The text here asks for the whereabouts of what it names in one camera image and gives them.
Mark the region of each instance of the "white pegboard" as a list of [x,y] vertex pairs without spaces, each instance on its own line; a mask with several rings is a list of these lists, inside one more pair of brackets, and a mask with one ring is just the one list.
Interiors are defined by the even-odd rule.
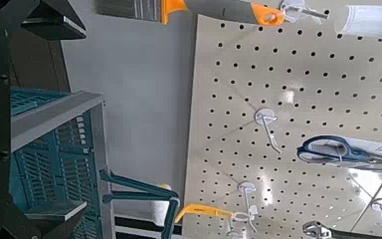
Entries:
[[[310,220],[349,230],[368,203],[351,177],[371,194],[382,181],[296,157],[296,148],[314,135],[382,141],[382,42],[333,30],[339,7],[377,2],[306,2],[330,19],[271,28],[199,17],[185,203],[244,211],[237,185],[256,183],[250,203],[261,213],[259,233],[234,224],[246,238],[307,238],[301,225]],[[279,118],[270,128],[281,155],[254,122],[261,108]],[[355,231],[382,235],[377,223],[381,214],[368,212]],[[228,231],[226,221],[208,216],[186,215],[183,224],[187,238],[225,238]]]

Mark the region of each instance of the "orange brush handle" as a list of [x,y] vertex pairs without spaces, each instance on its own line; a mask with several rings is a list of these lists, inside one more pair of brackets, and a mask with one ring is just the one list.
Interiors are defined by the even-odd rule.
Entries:
[[285,21],[285,12],[276,9],[265,7],[264,5],[251,3],[254,15],[261,25],[277,26]]

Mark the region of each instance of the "white wall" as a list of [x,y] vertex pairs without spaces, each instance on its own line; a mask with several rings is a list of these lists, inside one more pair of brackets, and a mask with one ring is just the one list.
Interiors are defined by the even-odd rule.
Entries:
[[[63,43],[73,92],[106,99],[111,169],[184,194],[196,17],[168,26],[98,15],[94,0],[71,0],[88,37]],[[115,212],[149,218],[145,202],[117,201]]]

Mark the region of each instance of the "teal plastic basket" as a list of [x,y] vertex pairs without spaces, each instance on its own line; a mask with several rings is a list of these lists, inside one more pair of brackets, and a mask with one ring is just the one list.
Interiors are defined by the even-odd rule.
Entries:
[[[12,89],[11,116],[67,96]],[[45,201],[80,200],[88,207],[72,238],[101,238],[95,154],[90,112],[67,121],[13,153],[10,192],[28,210]]]

